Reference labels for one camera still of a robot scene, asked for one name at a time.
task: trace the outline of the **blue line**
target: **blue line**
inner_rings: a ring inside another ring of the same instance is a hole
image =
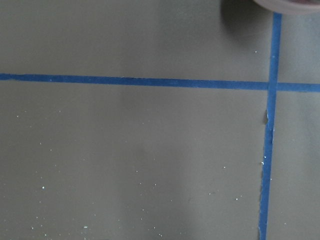
[[[310,84],[310,83],[278,83],[278,91],[290,91],[290,92],[320,92],[320,84]]]
[[[206,89],[242,89],[267,90],[268,83],[262,81],[224,81],[224,80],[190,80],[165,78],[134,78],[107,76],[72,76],[72,75],[40,75],[40,74],[0,74],[0,80],[18,80],[31,82],[111,84],[134,86],[161,86]]]
[[[273,140],[274,140],[277,81],[278,81],[278,67],[279,67],[281,18],[282,18],[281,14],[279,13],[273,14],[271,57],[270,57],[270,69],[269,69],[269,86],[268,86],[268,97],[267,97],[267,107],[266,107],[268,122],[265,126],[264,155],[263,155],[264,164],[262,168],[263,177],[262,177],[262,183],[261,183],[261,200],[260,200],[260,219],[259,219],[260,240],[267,239],[270,177],[271,177],[271,165],[272,165],[272,150],[273,150]]]

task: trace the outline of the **gray floor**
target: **gray floor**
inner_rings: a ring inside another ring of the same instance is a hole
[[[251,0],[2,0],[0,73],[266,82]],[[279,81],[319,83],[319,14]],[[0,82],[0,240],[257,240],[267,91]],[[279,92],[268,240],[316,240],[319,93]]]

